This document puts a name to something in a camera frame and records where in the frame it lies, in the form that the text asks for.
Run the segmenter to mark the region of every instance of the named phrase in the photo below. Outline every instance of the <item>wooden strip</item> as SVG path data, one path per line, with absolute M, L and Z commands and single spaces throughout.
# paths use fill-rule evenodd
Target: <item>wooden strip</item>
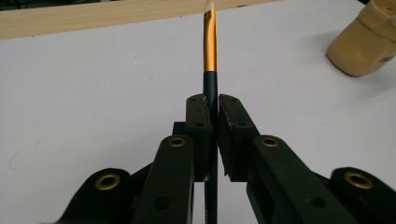
M 276 0 L 216 0 L 216 10 Z M 0 12 L 0 39 L 204 13 L 205 0 L 123 0 Z

